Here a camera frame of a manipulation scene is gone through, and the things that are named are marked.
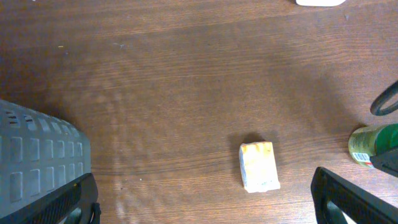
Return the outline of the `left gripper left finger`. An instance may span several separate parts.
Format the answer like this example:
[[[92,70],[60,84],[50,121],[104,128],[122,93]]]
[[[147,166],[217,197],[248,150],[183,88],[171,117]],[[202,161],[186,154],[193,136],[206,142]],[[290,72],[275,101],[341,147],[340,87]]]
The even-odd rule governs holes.
[[[94,175],[87,173],[1,218],[1,223],[99,224],[101,209],[97,199]]]

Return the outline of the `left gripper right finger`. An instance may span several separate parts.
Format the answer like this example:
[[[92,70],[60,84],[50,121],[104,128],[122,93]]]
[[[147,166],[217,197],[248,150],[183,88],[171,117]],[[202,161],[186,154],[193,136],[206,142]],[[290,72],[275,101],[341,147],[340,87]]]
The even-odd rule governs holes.
[[[318,223],[397,223],[397,208],[334,172],[317,167],[311,183]]]

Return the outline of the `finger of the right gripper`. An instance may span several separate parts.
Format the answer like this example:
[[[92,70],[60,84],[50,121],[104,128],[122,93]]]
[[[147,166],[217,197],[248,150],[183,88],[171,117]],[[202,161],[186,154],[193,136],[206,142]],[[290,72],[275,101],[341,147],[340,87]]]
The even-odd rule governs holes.
[[[371,156],[370,161],[374,168],[379,169],[394,177],[398,177],[398,151],[397,147],[387,150],[382,154]]]

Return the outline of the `orange tissue packet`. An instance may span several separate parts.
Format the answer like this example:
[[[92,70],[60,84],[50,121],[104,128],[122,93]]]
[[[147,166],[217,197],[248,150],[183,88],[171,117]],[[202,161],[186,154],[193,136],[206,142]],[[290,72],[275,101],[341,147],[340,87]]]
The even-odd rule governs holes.
[[[239,164],[247,193],[280,189],[274,148],[271,142],[252,142],[239,148]]]

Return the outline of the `green-lid jar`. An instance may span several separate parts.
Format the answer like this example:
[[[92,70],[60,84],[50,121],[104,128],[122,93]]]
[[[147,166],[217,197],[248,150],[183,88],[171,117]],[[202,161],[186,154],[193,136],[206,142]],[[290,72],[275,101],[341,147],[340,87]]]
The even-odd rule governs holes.
[[[370,157],[397,147],[397,124],[366,126],[355,130],[348,140],[351,157],[367,168],[374,168]]]

